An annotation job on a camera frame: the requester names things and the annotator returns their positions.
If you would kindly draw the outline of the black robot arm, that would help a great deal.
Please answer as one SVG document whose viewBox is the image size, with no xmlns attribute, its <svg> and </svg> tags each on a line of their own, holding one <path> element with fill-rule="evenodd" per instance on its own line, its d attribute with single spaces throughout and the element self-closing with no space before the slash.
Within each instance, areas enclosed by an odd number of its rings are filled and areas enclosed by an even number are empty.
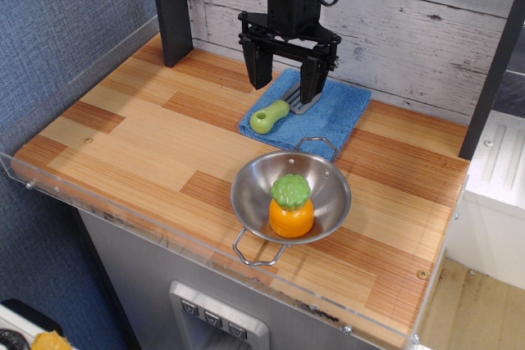
<svg viewBox="0 0 525 350">
<path fill-rule="evenodd" d="M 242 11 L 240 45 L 249 81 L 256 89 L 272 81 L 275 56 L 301 63 L 299 102 L 320 97 L 328 73 L 336 68 L 338 34 L 320 23 L 322 7 L 339 0 L 267 0 L 265 13 Z"/>
</svg>

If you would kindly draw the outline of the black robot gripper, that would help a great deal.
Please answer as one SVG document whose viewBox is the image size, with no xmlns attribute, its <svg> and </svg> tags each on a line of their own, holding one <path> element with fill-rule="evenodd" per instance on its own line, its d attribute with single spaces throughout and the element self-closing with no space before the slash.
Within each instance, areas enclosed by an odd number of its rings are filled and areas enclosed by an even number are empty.
<svg viewBox="0 0 525 350">
<path fill-rule="evenodd" d="M 242 11 L 240 44 L 249 81 L 261 89 L 272 81 L 275 55 L 299 61 L 300 101 L 322 92 L 329 71 L 337 67 L 339 35 L 321 26 L 324 0 L 267 0 L 265 13 Z"/>
</svg>

